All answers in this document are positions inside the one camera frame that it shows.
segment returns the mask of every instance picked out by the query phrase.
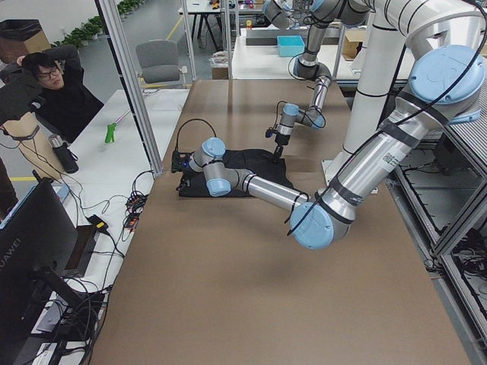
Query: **black hair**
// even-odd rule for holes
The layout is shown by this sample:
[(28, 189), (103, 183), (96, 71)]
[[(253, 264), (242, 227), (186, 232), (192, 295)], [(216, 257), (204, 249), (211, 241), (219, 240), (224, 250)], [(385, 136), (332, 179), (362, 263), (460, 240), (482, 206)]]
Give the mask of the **black hair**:
[(36, 77), (40, 73), (39, 66), (45, 68), (58, 67), (53, 57), (41, 52), (30, 53), (22, 60), (22, 67)]

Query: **glasses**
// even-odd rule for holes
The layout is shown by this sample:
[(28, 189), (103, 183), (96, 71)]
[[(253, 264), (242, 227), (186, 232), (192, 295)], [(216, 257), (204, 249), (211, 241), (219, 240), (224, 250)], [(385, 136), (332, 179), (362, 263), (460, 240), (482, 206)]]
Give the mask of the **glasses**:
[(58, 76), (61, 71), (56, 67), (49, 72), (43, 72), (37, 75), (37, 78), (41, 81), (49, 81), (51, 78)]

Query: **person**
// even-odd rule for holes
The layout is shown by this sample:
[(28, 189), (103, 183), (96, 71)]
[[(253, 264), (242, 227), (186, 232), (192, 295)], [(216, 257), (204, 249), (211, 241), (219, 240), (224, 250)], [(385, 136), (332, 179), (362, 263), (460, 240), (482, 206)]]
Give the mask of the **person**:
[(18, 202), (14, 187), (8, 178), (7, 170), (0, 158), (0, 221), (3, 221), (8, 212)]
[(21, 56), (0, 71), (0, 78), (8, 82), (8, 76), (21, 69), (28, 70), (42, 87), (40, 96), (46, 102), (36, 110), (36, 115), (47, 122), (44, 124), (51, 132), (61, 135), (69, 143), (103, 107), (103, 103), (83, 85), (84, 69), (73, 45)]

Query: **thermos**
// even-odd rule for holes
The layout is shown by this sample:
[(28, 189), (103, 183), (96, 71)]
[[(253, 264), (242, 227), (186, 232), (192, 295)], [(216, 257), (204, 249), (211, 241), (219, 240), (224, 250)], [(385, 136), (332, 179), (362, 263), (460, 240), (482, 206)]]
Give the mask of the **thermos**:
[(68, 148), (68, 144), (58, 135), (50, 135), (49, 143), (53, 146), (53, 151), (58, 157), (59, 162), (67, 173), (75, 173), (79, 167), (76, 159)]

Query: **green clamp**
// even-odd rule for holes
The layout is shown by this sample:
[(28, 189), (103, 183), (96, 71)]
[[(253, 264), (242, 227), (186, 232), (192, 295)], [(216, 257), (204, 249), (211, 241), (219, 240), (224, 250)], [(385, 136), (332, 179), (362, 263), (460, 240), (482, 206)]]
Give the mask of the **green clamp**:
[(105, 143), (110, 143), (115, 141), (115, 127), (116, 127), (116, 123), (107, 125), (107, 136), (105, 137)]

